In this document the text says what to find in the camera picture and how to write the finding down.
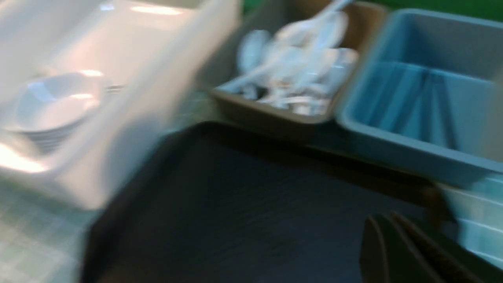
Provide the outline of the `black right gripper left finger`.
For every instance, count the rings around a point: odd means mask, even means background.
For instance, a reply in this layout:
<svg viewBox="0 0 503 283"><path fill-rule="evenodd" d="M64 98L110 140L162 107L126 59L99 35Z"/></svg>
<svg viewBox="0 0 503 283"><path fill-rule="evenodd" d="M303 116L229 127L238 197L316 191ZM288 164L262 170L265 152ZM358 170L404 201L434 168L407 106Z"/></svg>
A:
<svg viewBox="0 0 503 283"><path fill-rule="evenodd" d="M410 237L384 215L365 220L360 251L364 283L443 283Z"/></svg>

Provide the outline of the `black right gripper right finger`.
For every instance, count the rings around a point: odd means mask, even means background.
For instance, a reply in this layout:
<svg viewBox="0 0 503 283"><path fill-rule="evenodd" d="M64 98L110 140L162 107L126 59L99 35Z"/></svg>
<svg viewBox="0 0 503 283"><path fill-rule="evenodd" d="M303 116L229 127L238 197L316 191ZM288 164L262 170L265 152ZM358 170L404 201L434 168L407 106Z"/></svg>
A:
<svg viewBox="0 0 503 283"><path fill-rule="evenodd" d="M449 239L442 232L399 213L391 214L446 283L501 283L502 270Z"/></svg>

